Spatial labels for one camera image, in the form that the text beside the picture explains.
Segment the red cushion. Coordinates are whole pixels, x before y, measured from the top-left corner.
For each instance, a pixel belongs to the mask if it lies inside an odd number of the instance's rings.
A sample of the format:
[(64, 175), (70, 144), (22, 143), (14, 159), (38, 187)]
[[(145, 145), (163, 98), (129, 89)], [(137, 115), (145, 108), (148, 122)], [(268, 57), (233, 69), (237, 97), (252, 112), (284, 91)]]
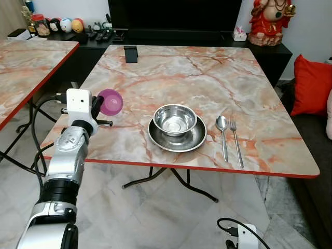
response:
[(294, 62), (295, 93), (291, 116), (327, 116), (327, 100), (332, 88), (332, 65), (312, 62), (299, 55)]

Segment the red gold buddha statue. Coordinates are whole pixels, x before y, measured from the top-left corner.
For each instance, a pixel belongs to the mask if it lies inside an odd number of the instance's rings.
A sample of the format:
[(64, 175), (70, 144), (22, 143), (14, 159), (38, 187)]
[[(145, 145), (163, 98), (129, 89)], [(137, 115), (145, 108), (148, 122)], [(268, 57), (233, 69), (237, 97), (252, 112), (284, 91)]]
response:
[(296, 14), (292, 0), (254, 0), (251, 11), (251, 32), (247, 39), (259, 47), (274, 47), (282, 43), (283, 28)]

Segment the steel bowl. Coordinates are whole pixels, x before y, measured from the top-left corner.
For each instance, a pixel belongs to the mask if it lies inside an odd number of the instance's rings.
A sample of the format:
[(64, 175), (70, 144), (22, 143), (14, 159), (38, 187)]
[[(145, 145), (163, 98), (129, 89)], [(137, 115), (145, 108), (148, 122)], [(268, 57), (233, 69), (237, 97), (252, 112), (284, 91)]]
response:
[(197, 124), (198, 116), (187, 106), (168, 104), (159, 107), (153, 114), (153, 123), (168, 136), (182, 136)]

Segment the small white pink bunny figure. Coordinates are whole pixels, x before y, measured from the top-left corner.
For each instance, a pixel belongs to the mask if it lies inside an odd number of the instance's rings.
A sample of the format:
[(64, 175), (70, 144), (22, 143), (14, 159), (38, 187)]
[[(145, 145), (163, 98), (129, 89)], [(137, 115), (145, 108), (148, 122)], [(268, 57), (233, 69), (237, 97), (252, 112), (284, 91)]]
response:
[(245, 33), (244, 29), (242, 29), (242, 26), (236, 26), (232, 38), (235, 42), (244, 42), (247, 40), (247, 34)]

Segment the steel plate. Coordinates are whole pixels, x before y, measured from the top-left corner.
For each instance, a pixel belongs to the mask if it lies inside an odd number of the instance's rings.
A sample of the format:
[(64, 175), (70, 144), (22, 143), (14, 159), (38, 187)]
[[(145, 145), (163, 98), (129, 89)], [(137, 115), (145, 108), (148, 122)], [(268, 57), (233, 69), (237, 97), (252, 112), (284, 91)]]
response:
[(150, 121), (149, 123), (148, 134), (150, 140), (161, 149), (183, 153), (201, 147), (205, 142), (207, 130), (204, 121), (198, 117), (194, 128), (181, 136), (166, 135), (157, 128), (154, 121)]

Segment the marble pattern side table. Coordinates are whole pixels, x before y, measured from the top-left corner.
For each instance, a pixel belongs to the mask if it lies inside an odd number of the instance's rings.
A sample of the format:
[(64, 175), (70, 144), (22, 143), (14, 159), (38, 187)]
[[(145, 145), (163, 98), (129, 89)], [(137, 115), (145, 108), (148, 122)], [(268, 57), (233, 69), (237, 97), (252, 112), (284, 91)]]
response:
[(79, 46), (77, 41), (0, 41), (0, 130)]

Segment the steel fork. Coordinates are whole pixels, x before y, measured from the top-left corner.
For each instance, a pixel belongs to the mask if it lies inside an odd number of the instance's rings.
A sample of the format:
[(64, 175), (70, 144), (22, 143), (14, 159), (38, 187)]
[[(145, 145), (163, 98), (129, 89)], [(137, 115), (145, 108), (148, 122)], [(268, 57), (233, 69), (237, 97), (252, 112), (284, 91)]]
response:
[(243, 161), (242, 152), (241, 152), (240, 145), (239, 145), (239, 138), (237, 136), (237, 123), (235, 121), (233, 121), (232, 119), (229, 120), (229, 128), (234, 135), (234, 143), (236, 146), (240, 167), (244, 168), (244, 161)]

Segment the black remote control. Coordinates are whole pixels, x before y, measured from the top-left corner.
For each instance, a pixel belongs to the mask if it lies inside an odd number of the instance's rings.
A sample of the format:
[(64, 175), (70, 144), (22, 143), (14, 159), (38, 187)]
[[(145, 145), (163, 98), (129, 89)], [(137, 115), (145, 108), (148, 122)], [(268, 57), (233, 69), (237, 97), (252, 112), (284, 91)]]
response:
[(99, 31), (92, 31), (88, 34), (88, 40), (95, 40), (96, 42), (109, 42), (112, 40), (113, 36), (115, 35), (114, 30), (99, 30)]

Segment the white egg toy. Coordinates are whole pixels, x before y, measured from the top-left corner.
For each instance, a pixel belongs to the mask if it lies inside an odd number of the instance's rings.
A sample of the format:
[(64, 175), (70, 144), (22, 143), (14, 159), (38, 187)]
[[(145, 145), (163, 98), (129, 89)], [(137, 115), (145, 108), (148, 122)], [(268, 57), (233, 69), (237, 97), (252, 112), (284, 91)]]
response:
[(64, 33), (71, 33), (73, 31), (73, 21), (69, 18), (62, 18), (60, 20), (60, 29)]

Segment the steel spoon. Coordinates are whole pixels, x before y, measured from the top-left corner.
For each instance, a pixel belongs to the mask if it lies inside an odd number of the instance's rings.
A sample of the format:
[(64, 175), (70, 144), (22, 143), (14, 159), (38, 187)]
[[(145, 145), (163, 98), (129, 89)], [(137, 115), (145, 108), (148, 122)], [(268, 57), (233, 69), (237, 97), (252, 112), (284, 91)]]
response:
[(228, 148), (226, 145), (226, 118), (223, 115), (217, 117), (215, 121), (215, 126), (222, 133), (222, 147), (223, 147), (223, 156), (226, 162), (228, 162)]

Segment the black tv console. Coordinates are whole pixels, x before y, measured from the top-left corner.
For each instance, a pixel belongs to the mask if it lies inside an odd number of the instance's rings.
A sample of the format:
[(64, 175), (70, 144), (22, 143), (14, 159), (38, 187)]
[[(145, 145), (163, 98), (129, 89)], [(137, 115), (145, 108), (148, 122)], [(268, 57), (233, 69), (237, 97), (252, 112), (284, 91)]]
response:
[(67, 35), (65, 33), (54, 33), (46, 38), (48, 40), (75, 40), (80, 42), (76, 51), (51, 76), (49, 81), (56, 83), (71, 83), (72, 81), (83, 83), (110, 45), (124, 45), (126, 47), (133, 45), (161, 45), (176, 47), (249, 48), (272, 86), (278, 83), (293, 56), (292, 52), (285, 45), (259, 47), (247, 41), (234, 41), (231, 35), (225, 33), (220, 33), (219, 38), (216, 40), (194, 40), (192, 36), (187, 36), (186, 38), (139, 39), (130, 35), (122, 41), (114, 38), (114, 40), (108, 41), (83, 42), (81, 38), (74, 38), (74, 35)]

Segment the red lid glass jar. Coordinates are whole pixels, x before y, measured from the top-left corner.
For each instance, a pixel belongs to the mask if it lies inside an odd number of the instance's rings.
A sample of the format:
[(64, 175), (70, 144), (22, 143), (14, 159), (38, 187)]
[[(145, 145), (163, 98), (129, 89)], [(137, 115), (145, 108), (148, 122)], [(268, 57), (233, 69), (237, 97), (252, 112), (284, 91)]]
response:
[(42, 14), (32, 14), (32, 21), (35, 26), (35, 30), (38, 36), (50, 35), (50, 27), (48, 21)]

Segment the purple plastic cup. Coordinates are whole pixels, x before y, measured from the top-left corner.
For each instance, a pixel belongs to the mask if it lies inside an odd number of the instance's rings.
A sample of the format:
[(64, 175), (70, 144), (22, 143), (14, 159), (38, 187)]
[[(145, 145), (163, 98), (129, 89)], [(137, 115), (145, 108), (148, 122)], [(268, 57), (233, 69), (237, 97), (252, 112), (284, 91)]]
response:
[(100, 107), (102, 114), (107, 116), (115, 116), (121, 112), (123, 108), (123, 99), (118, 91), (105, 89), (99, 92), (98, 96), (103, 98), (103, 102)]

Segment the black egg toy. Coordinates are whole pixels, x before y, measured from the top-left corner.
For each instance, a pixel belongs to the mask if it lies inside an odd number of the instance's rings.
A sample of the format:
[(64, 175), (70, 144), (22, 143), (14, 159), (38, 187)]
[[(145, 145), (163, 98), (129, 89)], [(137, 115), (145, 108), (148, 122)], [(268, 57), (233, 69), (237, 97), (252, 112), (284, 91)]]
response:
[(52, 18), (48, 20), (48, 26), (53, 33), (61, 31), (60, 18)]

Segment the black metal table legs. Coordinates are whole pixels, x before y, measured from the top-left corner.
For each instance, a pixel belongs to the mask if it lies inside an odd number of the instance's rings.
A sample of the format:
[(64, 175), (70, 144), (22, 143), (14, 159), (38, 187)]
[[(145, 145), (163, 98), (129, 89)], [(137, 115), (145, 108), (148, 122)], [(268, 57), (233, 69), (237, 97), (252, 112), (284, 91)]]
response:
[[(130, 181), (128, 183), (126, 183), (125, 185), (122, 186), (123, 189), (126, 189), (130, 186), (133, 186), (133, 185), (137, 185), (137, 184), (140, 184), (140, 183), (144, 183), (144, 182), (147, 182), (147, 181), (152, 181), (154, 180), (157, 176), (161, 175), (167, 168), (160, 168), (159, 170), (157, 170), (156, 172), (154, 172), (154, 167), (150, 167), (149, 169), (149, 175), (145, 178), (140, 178), (140, 179), (137, 179), (137, 180), (134, 180), (134, 181)], [(173, 173), (173, 175), (175, 175), (176, 179), (180, 182), (180, 184), (183, 186), (183, 187), (186, 187), (187, 189), (193, 191), (193, 192), (196, 192), (196, 193), (199, 193), (201, 195), (204, 195), (205, 197), (211, 199), (211, 201), (213, 202), (219, 202), (218, 198), (214, 197), (213, 195), (211, 195), (210, 193), (204, 191), (204, 190), (201, 190), (201, 189), (198, 189), (194, 186), (191, 185), (191, 182), (190, 182), (190, 170), (187, 169), (186, 170), (186, 178), (183, 178), (180, 173), (178, 173), (178, 171), (176, 171), (176, 169), (174, 168), (169, 168), (169, 170)]]

